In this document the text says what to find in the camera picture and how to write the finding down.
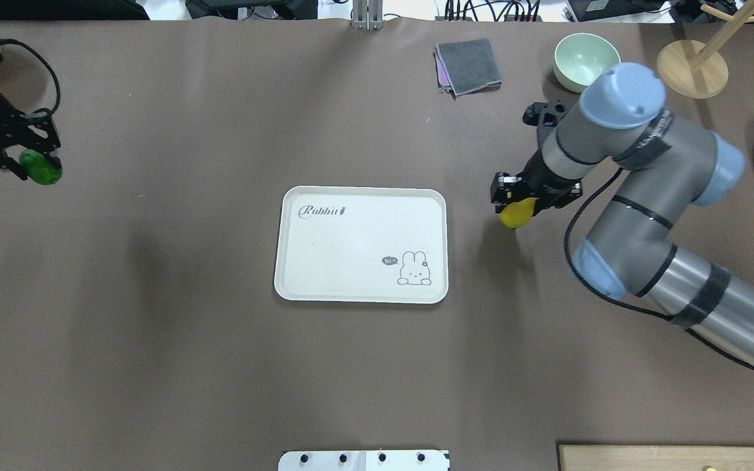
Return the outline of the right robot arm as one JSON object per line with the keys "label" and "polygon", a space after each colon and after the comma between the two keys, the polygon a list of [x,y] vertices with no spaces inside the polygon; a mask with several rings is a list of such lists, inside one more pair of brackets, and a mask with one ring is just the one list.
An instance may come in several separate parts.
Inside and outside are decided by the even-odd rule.
{"label": "right robot arm", "polygon": [[574,105],[533,103],[523,120],[537,129],[537,150],[520,173],[494,175],[490,201],[506,227],[521,227],[583,196],[584,176],[611,159],[626,178],[577,250],[565,233],[571,273],[617,306],[628,294],[650,298],[653,316],[754,369],[754,287],[668,239],[688,206],[712,205],[736,185],[745,156],[665,101],[652,69],[625,62]]}

